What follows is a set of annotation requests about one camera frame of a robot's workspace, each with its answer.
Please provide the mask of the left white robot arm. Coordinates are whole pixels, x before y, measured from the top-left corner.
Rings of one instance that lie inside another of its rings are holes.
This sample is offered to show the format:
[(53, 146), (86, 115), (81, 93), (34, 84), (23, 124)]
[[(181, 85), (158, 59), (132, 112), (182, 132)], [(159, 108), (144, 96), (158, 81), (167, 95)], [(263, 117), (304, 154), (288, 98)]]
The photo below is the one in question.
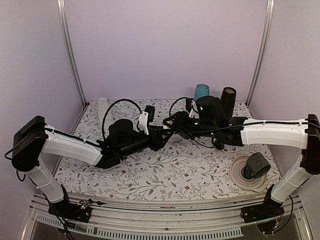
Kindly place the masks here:
[(120, 119), (108, 127), (104, 140), (92, 143), (86, 139), (59, 131), (36, 116), (13, 137), (13, 147), (7, 152), (9, 160), (19, 172), (24, 172), (63, 216), (74, 213), (63, 187), (53, 178), (41, 159), (41, 154), (52, 154), (82, 161), (101, 169), (114, 167), (128, 156), (145, 149), (162, 149), (173, 130), (163, 126), (142, 125), (134, 129), (129, 119)]

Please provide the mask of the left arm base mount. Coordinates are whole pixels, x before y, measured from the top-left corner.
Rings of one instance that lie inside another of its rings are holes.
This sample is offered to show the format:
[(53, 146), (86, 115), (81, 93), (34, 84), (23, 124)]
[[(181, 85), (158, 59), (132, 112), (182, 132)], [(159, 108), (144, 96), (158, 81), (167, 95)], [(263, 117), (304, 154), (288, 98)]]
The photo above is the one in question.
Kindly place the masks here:
[(49, 202), (48, 213), (67, 220), (88, 223), (92, 208), (90, 206), (82, 207), (82, 204), (72, 203), (69, 200), (66, 189), (60, 185), (63, 192), (63, 199), (57, 203)]

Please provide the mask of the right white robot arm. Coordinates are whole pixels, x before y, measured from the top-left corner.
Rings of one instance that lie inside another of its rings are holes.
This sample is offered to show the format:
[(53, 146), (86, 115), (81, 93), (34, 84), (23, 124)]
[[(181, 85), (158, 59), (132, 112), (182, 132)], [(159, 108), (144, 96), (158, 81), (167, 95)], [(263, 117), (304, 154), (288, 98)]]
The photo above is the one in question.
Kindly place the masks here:
[(265, 202), (259, 206), (262, 218), (269, 218), (292, 192), (311, 176), (320, 173), (320, 123), (314, 114), (298, 120), (258, 120), (231, 117), (204, 121), (190, 118), (185, 111), (176, 112), (163, 124), (185, 139), (213, 138), (215, 145), (277, 145), (301, 150), (295, 164), (276, 185), (269, 189)]

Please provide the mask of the cream earbud charging case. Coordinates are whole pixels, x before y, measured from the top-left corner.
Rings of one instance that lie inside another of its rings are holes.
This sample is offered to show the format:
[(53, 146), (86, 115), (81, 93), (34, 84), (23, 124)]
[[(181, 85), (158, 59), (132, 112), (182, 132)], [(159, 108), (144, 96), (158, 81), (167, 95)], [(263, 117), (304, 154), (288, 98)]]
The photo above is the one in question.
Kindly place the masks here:
[(170, 123), (165, 122), (165, 123), (163, 124), (163, 129), (164, 129), (164, 130), (172, 130), (173, 127), (172, 127), (172, 125), (171, 125)]

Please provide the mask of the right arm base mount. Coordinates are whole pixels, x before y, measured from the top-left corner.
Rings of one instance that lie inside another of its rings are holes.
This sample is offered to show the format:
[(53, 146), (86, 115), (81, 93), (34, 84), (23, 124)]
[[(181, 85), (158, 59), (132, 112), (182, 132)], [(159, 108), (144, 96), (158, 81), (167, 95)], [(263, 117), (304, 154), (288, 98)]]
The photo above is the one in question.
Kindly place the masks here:
[(245, 223), (265, 220), (268, 218), (283, 215), (285, 213), (282, 203), (278, 203), (271, 198), (274, 184), (267, 190), (263, 202), (241, 209), (240, 216)]

